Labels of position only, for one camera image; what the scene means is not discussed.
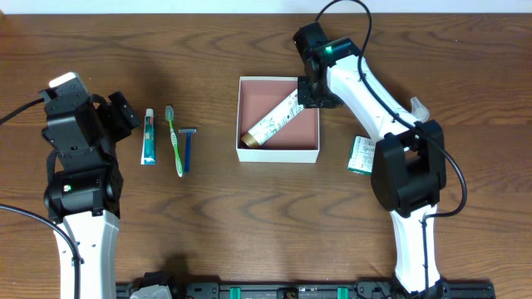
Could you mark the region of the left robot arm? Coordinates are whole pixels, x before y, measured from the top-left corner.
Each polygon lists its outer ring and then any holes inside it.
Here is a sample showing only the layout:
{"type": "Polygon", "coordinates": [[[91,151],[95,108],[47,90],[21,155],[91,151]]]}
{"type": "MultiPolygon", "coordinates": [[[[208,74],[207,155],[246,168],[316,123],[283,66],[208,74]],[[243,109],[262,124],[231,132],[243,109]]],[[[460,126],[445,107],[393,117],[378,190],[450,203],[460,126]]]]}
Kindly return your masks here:
{"type": "Polygon", "coordinates": [[[90,93],[68,72],[41,91],[47,125],[44,204],[58,227],[62,298],[115,298],[123,178],[116,143],[140,123],[125,97],[90,93]]]}

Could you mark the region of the clear sanitizer pump bottle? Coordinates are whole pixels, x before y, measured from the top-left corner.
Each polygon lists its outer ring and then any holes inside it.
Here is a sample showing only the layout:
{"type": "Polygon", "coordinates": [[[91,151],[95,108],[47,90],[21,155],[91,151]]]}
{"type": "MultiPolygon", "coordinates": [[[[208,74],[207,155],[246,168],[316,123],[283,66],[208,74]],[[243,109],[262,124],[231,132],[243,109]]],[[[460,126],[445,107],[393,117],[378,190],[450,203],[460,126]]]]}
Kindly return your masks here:
{"type": "Polygon", "coordinates": [[[429,110],[415,96],[411,98],[411,114],[422,123],[430,118],[429,110]]]}

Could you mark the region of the white floral cream tube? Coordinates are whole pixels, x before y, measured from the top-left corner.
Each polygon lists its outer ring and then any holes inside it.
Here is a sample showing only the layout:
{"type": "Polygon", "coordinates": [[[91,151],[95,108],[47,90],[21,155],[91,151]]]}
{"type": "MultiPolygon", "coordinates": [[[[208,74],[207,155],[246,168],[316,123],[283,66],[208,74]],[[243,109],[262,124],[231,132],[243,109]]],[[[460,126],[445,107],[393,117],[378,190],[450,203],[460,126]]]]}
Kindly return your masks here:
{"type": "Polygon", "coordinates": [[[248,148],[257,149],[303,110],[304,106],[298,103],[298,91],[295,90],[249,129],[240,140],[248,148]]]}

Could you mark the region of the white box pink interior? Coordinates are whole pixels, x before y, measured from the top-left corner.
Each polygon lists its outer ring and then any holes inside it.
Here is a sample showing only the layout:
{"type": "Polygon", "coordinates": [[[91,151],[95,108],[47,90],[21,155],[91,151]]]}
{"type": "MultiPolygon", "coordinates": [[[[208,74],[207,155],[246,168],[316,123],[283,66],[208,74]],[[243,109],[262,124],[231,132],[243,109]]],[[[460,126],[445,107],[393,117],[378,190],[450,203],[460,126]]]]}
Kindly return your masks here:
{"type": "Polygon", "coordinates": [[[295,77],[242,76],[235,149],[241,162],[315,163],[320,150],[319,111],[305,109],[295,116],[286,115],[288,123],[257,149],[249,148],[242,137],[292,92],[295,77]]]}

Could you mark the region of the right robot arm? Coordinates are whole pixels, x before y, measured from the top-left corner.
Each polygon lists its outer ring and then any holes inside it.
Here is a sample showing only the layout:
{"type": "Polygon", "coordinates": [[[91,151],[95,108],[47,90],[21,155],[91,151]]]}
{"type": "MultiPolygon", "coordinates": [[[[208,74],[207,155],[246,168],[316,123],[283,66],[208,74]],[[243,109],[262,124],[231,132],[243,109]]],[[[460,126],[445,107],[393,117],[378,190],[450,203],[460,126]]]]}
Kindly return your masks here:
{"type": "Polygon", "coordinates": [[[446,186],[442,128],[403,108],[372,74],[348,38],[328,39],[318,22],[293,36],[304,64],[298,103],[309,108],[346,105],[375,145],[371,185],[392,216],[397,246],[394,277],[404,297],[436,297],[441,276],[434,253],[434,223],[421,220],[437,210],[446,186]]]}

